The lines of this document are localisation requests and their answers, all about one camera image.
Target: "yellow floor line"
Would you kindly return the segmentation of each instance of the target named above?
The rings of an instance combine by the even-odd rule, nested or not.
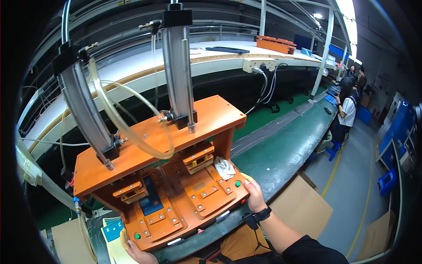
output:
[[[371,193],[371,182],[372,182],[372,165],[373,165],[373,161],[372,161],[372,136],[371,136],[371,175],[369,177],[369,187],[368,187],[368,195],[366,196],[366,204],[365,204],[365,209],[363,210],[363,215],[362,215],[362,220],[360,221],[360,225],[359,225],[359,229],[357,230],[356,236],[354,237],[352,246],[349,249],[349,252],[346,255],[346,258],[349,258],[350,253],[353,250],[353,247],[356,243],[357,238],[359,237],[359,233],[360,230],[362,229],[362,225],[363,225],[363,220],[365,219],[365,215],[366,215],[366,209],[368,208],[368,201],[369,201],[369,195]]]
[[[322,194],[321,194],[321,197],[322,197],[322,198],[324,198],[324,195],[325,195],[325,193],[327,192],[328,187],[329,187],[329,186],[330,186],[330,184],[331,184],[331,180],[333,179],[334,174],[335,174],[335,171],[337,170],[337,165],[338,165],[338,162],[340,161],[340,157],[341,157],[341,152],[340,152],[340,154],[339,154],[339,155],[338,155],[338,157],[337,157],[337,160],[336,160],[335,165],[334,165],[334,168],[333,168],[333,172],[331,173],[331,176],[330,176],[330,178],[328,179],[328,182],[327,182],[327,184],[326,184],[326,186],[325,186],[324,190],[322,191]]]

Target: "white wall socket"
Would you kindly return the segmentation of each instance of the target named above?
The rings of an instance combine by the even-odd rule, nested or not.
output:
[[[274,71],[276,69],[276,60],[272,58],[245,58],[243,60],[243,70],[245,72],[252,72],[253,67],[260,67],[260,65],[264,63],[267,65],[270,71]]]

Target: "person in brown shirt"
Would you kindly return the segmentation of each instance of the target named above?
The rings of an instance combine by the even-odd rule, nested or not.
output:
[[[362,65],[357,69],[359,71],[359,75],[357,77],[357,89],[359,91],[359,95],[362,95],[363,88],[365,88],[366,85],[365,69]]]

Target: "black sleeve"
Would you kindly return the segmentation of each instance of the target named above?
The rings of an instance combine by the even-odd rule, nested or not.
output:
[[[289,264],[348,264],[346,258],[332,248],[321,245],[308,235],[288,247],[281,258]]]

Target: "black pants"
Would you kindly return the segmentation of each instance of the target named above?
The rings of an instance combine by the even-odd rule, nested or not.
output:
[[[341,125],[338,121],[338,117],[336,117],[331,123],[330,131],[335,142],[343,143],[344,136],[350,131],[350,127],[346,125]]]

